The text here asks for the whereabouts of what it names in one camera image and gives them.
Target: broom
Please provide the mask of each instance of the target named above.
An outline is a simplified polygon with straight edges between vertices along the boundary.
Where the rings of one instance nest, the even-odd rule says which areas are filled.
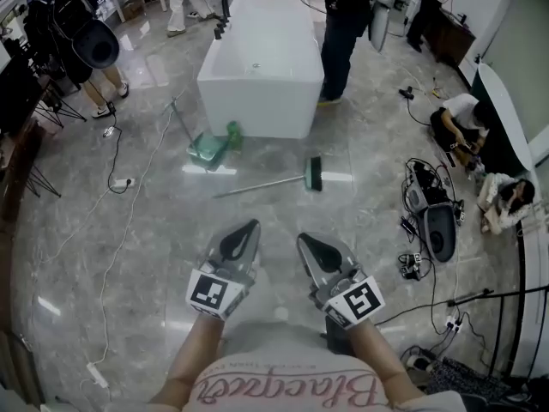
[[[283,183],[294,182],[297,180],[305,179],[305,187],[311,191],[320,192],[323,189],[323,166],[320,160],[320,156],[311,157],[307,159],[305,166],[305,174],[298,177],[292,177],[290,179],[277,180],[275,182],[264,183],[262,185],[248,186],[247,188],[235,189],[229,192],[223,192],[221,194],[214,195],[214,198],[231,196],[233,194],[239,194],[240,192],[253,191],[255,189],[267,188],[269,186],[281,185]]]

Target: broom handle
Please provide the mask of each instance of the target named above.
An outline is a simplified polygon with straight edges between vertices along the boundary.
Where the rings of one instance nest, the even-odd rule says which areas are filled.
[[[268,188],[269,186],[281,185],[282,183],[294,182],[296,180],[301,180],[304,178],[305,178],[304,175],[300,175],[298,177],[292,177],[291,179],[277,180],[275,182],[263,183],[262,185],[248,186],[247,188],[235,189],[229,192],[216,194],[213,196],[213,198],[221,198],[221,197],[231,196],[233,194],[239,194],[240,192],[253,191],[255,189],[261,189],[261,188]]]

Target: green plastic object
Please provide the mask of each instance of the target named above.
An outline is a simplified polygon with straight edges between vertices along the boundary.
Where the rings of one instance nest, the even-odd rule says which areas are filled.
[[[197,165],[210,168],[226,152],[228,139],[216,137],[213,134],[205,131],[200,133],[193,141],[192,145],[187,148],[187,154],[193,159]]]
[[[238,123],[234,120],[229,122],[226,130],[229,133],[229,148],[240,150],[242,148],[242,134],[240,133]]]

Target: black pole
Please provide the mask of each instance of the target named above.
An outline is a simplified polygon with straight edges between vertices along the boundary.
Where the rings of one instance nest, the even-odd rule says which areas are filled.
[[[498,358],[499,351],[499,337],[501,336],[501,323],[504,318],[504,302],[505,298],[502,296],[499,299],[499,320],[498,320],[498,333],[496,334],[496,344],[494,346],[494,352],[492,354],[492,362],[490,363],[490,371],[488,375],[492,375],[494,372],[494,367],[496,366],[496,359]]]

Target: tiled floor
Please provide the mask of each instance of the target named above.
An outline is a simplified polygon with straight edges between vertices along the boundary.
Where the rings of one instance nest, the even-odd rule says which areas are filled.
[[[219,9],[219,0],[215,6]],[[117,178],[142,176],[166,126],[168,114],[163,108],[183,88],[186,92],[178,107],[185,122],[194,135],[207,127],[196,75],[214,26],[191,22],[188,33],[168,39],[168,17],[158,3],[150,3],[147,16],[115,29],[122,46],[119,66],[131,86],[129,98],[115,100],[123,130]],[[322,20],[318,13],[315,17]],[[392,30],[400,32],[401,25]],[[317,35],[322,41],[321,22]],[[391,36],[379,54],[362,38],[353,54],[345,99],[339,106],[318,111],[307,138],[245,139],[242,151],[228,154],[215,173],[194,168],[185,153],[188,140],[179,123],[171,122],[106,282],[110,348],[98,368],[114,398],[148,400],[160,387],[194,318],[184,303],[190,271],[211,234],[236,219],[255,217],[261,222],[264,270],[227,328],[243,318],[275,319],[275,308],[280,306],[287,309],[287,322],[323,328],[321,313],[306,299],[308,279],[294,248],[296,236],[304,230],[340,237],[366,272],[376,277],[387,302],[376,321],[431,301],[434,274],[421,282],[405,282],[396,257],[418,250],[408,244],[399,227],[403,164],[410,157],[435,164],[437,151],[425,127],[408,116],[397,90],[408,85],[431,90],[434,76],[447,95],[465,90],[458,75],[435,63],[428,51],[418,54],[403,39]],[[102,78],[96,81],[105,93],[114,95]],[[410,108],[416,118],[426,121],[441,101],[419,90],[415,93]],[[84,94],[71,95],[69,102],[84,113],[90,107]],[[47,261],[105,192],[116,143],[116,136],[102,136],[111,118],[64,122],[63,130],[44,141],[36,160],[62,198],[48,193],[37,198],[27,192],[21,206],[12,283],[14,316],[16,330],[33,344],[46,395],[69,399],[84,410],[90,404],[79,384],[88,377],[86,364],[100,359],[105,346],[99,300],[103,275],[123,238],[136,189],[106,194],[82,230],[58,257]],[[210,198],[215,192],[297,175],[305,157],[316,154],[323,156],[327,178],[321,194],[288,184]],[[514,235],[481,236],[473,181],[460,169],[452,170],[452,176],[457,197],[465,199],[467,218],[454,260],[436,268],[435,300],[454,295],[458,276],[458,295],[485,287],[516,288]],[[499,370],[509,355],[516,319],[516,301],[506,302]],[[492,350],[498,302],[477,301],[463,309]],[[434,309],[434,320],[442,329],[444,306]],[[398,352],[415,343],[430,347],[440,340],[432,330],[429,309],[401,316],[383,325],[382,332]],[[445,355],[485,372],[480,351],[478,339],[466,327]],[[490,358],[491,352],[485,352],[485,361]],[[99,387],[87,383],[82,389],[96,409],[105,404],[106,393]]]

